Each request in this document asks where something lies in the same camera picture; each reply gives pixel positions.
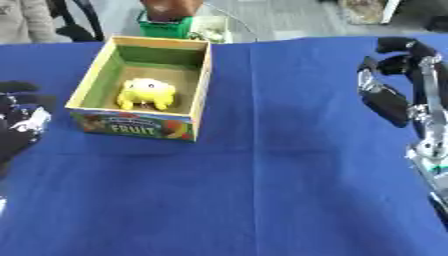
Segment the person's arm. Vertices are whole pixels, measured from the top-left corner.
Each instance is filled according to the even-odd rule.
[[[56,40],[53,19],[46,0],[21,0],[23,15],[28,23],[29,36],[36,43]]]

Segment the cardboard box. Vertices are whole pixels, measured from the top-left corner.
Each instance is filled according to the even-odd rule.
[[[66,104],[86,132],[195,141],[212,70],[203,41],[112,37]],[[174,85],[166,111],[152,104],[125,111],[116,97],[126,80],[152,78]]]

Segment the cable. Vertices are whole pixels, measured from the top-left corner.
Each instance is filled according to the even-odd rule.
[[[230,18],[236,20],[237,22],[241,23],[244,26],[244,28],[247,30],[247,32],[249,32],[249,34],[251,34],[254,37],[255,42],[258,42],[257,34],[255,34],[255,32],[250,28],[250,26],[246,22],[242,21],[241,19],[239,19],[235,15],[229,13],[228,11],[226,11],[224,9],[221,9],[219,7],[216,7],[215,5],[213,5],[213,4],[209,3],[209,2],[204,2],[204,5],[207,5],[207,6],[211,7],[211,8],[213,8],[213,9],[217,10],[218,12],[223,13],[223,14],[229,16]]]

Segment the table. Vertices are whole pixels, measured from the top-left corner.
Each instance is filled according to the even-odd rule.
[[[448,37],[422,40],[448,53]],[[0,47],[1,80],[35,82],[59,97],[43,140],[12,163],[1,255],[448,251],[403,157],[411,129],[393,128],[356,95],[356,66],[374,38],[214,46],[196,144],[75,127],[62,107],[100,47]]]

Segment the gray sweater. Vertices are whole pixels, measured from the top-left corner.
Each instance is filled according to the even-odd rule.
[[[56,40],[45,0],[0,0],[0,44]]]

